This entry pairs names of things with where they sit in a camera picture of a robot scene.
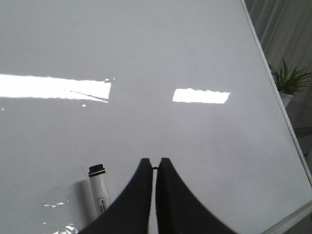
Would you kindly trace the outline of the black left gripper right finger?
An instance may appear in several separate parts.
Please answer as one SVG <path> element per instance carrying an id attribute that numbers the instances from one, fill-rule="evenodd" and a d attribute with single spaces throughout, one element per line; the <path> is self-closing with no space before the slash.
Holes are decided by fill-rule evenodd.
<path id="1" fill-rule="evenodd" d="M 156 178 L 156 217 L 160 234 L 234 234 L 193 195 L 169 158 Z"/>

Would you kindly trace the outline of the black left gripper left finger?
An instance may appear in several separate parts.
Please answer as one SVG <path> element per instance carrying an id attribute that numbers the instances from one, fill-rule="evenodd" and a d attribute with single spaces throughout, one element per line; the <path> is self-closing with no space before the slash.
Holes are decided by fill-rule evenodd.
<path id="1" fill-rule="evenodd" d="M 81 234 L 147 234 L 151 210 L 153 169 L 148 158 L 139 165 L 119 196 Z"/>

